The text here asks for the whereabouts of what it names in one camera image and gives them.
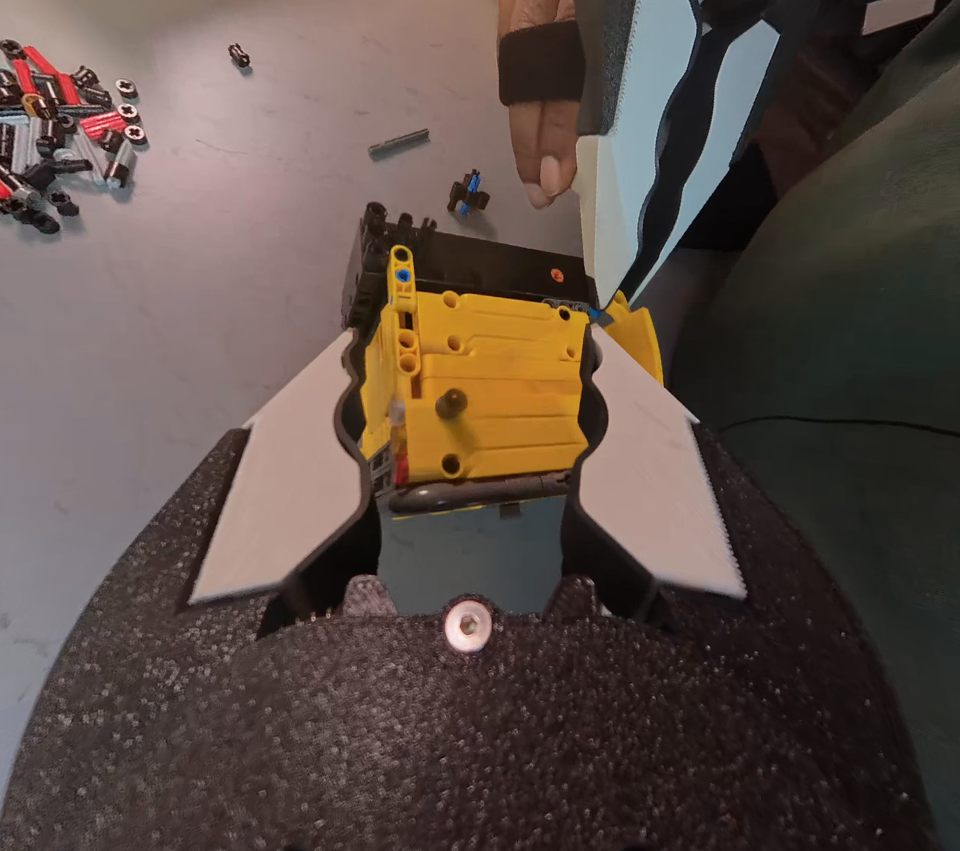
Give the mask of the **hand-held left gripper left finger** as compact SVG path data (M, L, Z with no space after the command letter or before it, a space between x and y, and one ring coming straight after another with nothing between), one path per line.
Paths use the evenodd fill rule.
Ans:
M355 341L340 333L246 422L189 604L280 590L359 514L362 466L337 430Z

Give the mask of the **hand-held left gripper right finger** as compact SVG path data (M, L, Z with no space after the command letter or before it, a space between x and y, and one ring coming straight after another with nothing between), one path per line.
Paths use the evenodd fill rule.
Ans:
M567 568L603 601L652 601L662 586L745 600L698 419L599 327L584 340L584 367L596 354L582 388L591 436L563 521Z

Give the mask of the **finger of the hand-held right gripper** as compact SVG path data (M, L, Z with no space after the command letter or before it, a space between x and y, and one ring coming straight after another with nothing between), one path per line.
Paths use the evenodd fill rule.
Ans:
M689 75L668 109L641 246L625 278L631 305L726 176L780 35L759 19L716 27L700 39Z
M666 143L666 113L700 34L696 0L635 0L613 124L580 137L574 191L583 262L598 307L616 296L642 250L642 223Z

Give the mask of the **yellow lego vehicle model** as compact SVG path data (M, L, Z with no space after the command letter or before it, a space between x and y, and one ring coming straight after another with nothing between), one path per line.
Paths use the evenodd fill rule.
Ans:
M587 446L581 359L597 323L659 384L647 308L603 312L582 257L361 216L342 326L364 347L358 441L374 497L395 518L566 494Z

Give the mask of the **black lego connector assembly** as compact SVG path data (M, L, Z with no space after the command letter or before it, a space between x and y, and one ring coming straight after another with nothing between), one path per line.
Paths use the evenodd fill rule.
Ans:
M467 217L474 211L486 210L490 195L481 188L481 183L482 176L477 168L465 174L460 181L453 182L446 205L450 214Z

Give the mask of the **dark grey lego axle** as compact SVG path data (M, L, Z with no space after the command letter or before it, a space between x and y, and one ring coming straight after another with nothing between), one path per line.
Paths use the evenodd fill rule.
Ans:
M386 140L372 144L367 148L367 154L375 162L386 160L405 151L420 147L430 140L429 129L421 129L408 132L400 136L391 137Z

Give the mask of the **pile of small lego pins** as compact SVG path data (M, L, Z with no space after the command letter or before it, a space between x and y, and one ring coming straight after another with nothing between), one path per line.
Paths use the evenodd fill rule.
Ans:
M150 140L139 91L90 67L56 67L35 46L1 41L1 213L43 237L81 209L69 183L126 197Z

